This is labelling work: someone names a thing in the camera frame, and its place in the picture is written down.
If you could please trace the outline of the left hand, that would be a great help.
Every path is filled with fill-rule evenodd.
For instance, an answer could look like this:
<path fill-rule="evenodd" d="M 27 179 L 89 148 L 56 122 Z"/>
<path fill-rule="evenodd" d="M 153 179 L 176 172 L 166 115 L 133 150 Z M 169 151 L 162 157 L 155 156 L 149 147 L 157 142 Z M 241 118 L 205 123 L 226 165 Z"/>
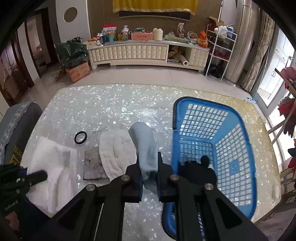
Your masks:
<path fill-rule="evenodd" d="M 4 231 L 18 231 L 19 230 L 19 220 L 17 214 L 13 211 L 7 216 L 1 214 L 1 232 Z"/>

